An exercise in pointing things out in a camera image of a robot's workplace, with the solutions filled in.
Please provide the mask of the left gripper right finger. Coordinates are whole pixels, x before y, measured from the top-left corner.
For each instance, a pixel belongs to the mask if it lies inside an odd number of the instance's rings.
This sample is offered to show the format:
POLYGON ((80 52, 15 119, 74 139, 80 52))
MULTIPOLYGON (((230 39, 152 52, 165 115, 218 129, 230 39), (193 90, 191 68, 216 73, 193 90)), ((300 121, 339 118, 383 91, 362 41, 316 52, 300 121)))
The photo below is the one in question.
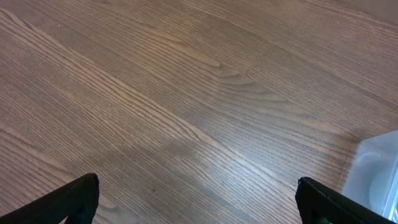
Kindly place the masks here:
POLYGON ((303 224, 394 224, 310 177, 298 180, 295 200, 303 224))

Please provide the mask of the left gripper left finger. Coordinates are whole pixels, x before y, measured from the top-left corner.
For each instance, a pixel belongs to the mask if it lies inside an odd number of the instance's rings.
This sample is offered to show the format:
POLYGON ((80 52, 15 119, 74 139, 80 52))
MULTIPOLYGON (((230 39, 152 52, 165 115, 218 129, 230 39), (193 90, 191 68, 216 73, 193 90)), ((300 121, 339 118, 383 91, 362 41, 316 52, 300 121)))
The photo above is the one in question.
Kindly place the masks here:
POLYGON ((99 205, 99 179, 94 173, 44 195, 1 217, 1 223, 91 224, 99 205))

